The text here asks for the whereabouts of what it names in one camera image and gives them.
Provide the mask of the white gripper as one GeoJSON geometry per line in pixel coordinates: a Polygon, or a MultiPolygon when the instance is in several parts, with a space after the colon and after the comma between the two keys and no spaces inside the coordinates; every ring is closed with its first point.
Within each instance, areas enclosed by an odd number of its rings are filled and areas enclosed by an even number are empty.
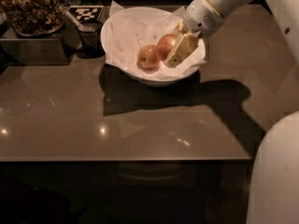
{"type": "Polygon", "coordinates": [[[164,64],[177,67],[197,49],[198,37],[212,36],[223,24],[224,18],[209,0],[193,0],[186,8],[183,22],[180,21],[172,31],[178,38],[164,64]]]}

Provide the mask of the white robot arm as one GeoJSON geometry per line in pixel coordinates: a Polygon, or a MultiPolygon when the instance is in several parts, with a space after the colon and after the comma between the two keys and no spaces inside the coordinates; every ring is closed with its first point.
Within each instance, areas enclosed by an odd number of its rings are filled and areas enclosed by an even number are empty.
{"type": "MultiPolygon", "coordinates": [[[[212,0],[230,11],[253,0],[212,0]]],[[[206,105],[254,157],[249,203],[234,206],[206,181],[196,195],[193,221],[180,224],[299,224],[298,215],[298,0],[262,0],[266,18],[254,28],[259,45],[247,53],[244,69],[252,86],[233,80],[203,83],[195,100],[206,105]]]]}

